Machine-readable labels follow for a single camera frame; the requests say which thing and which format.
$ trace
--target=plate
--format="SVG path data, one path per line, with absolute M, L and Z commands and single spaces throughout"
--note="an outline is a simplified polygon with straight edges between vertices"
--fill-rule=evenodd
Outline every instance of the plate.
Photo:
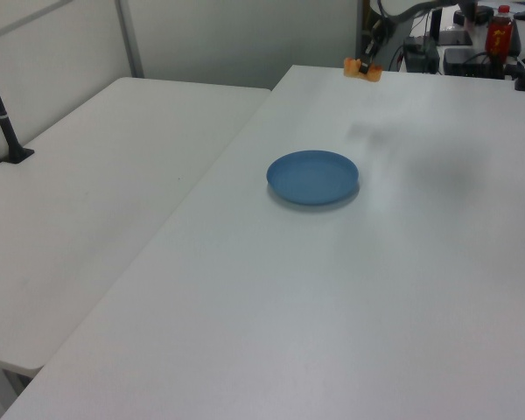
M 266 179 L 281 198 L 307 206 L 347 199 L 358 189 L 358 168 L 347 157 L 324 150 L 303 150 L 276 160 Z

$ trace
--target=white surface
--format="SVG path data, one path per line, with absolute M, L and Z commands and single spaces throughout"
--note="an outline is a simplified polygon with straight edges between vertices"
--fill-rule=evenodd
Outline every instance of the white surface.
M 129 75 L 112 1 L 73 0 L 0 37 L 0 94 L 22 144 Z
M 275 201 L 305 149 L 358 197 Z M 525 420 L 525 93 L 294 67 L 4 419 L 43 418 Z
M 70 0 L 0 0 L 0 33 L 32 20 Z
M 0 365 L 47 363 L 268 95 L 120 79 L 0 164 Z
M 273 88 L 293 64 L 342 67 L 359 0 L 126 0 L 144 76 Z

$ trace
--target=table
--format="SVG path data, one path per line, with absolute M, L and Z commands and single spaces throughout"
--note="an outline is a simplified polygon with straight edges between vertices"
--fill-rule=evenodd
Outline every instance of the table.
M 351 158 L 358 196 L 273 197 L 268 166 L 304 149 Z M 525 420 L 525 93 L 293 67 L 22 418 Z
M 120 79 L 0 164 L 0 366 L 33 376 L 269 91 Z
M 448 46 L 439 46 L 437 51 L 439 52 L 439 71 L 441 74 L 444 74 L 444 55 L 447 48 L 476 48 L 479 50 L 484 49 L 484 45 L 487 39 L 487 24 L 484 25 L 474 25 L 469 22 L 465 23 L 465 26 L 459 26 L 453 23 L 453 13 L 459 10 L 458 6 L 446 7 L 442 10 L 442 20 L 440 25 L 440 31 L 463 31 L 466 30 L 469 32 L 472 40 L 472 46 L 458 46 L 458 45 L 448 45 Z M 426 19 L 421 21 L 421 17 L 416 19 L 415 26 L 410 33 L 411 37 L 422 37 L 424 35 L 424 28 L 426 26 Z M 519 32 L 519 38 L 521 40 L 521 54 L 520 58 L 525 59 L 525 21 L 517 20 L 517 30 Z M 431 21 L 428 20 L 428 30 L 430 28 Z M 404 62 L 402 63 L 403 71 L 406 70 Z

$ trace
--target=bottle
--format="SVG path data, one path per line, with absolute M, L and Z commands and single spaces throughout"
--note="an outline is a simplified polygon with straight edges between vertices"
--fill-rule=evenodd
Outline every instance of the bottle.
M 509 16 L 509 6 L 500 6 L 493 17 L 486 35 L 486 53 L 492 62 L 504 64 L 508 58 L 513 26 Z

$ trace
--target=tabletop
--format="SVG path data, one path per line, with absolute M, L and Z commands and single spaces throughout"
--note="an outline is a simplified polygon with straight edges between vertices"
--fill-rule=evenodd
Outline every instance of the tabletop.
M 0 366 L 35 375 L 269 91 L 120 79 L 0 164 Z
M 310 149 L 355 198 L 272 194 Z M 525 93 L 293 67 L 4 417 L 43 418 L 525 420 Z

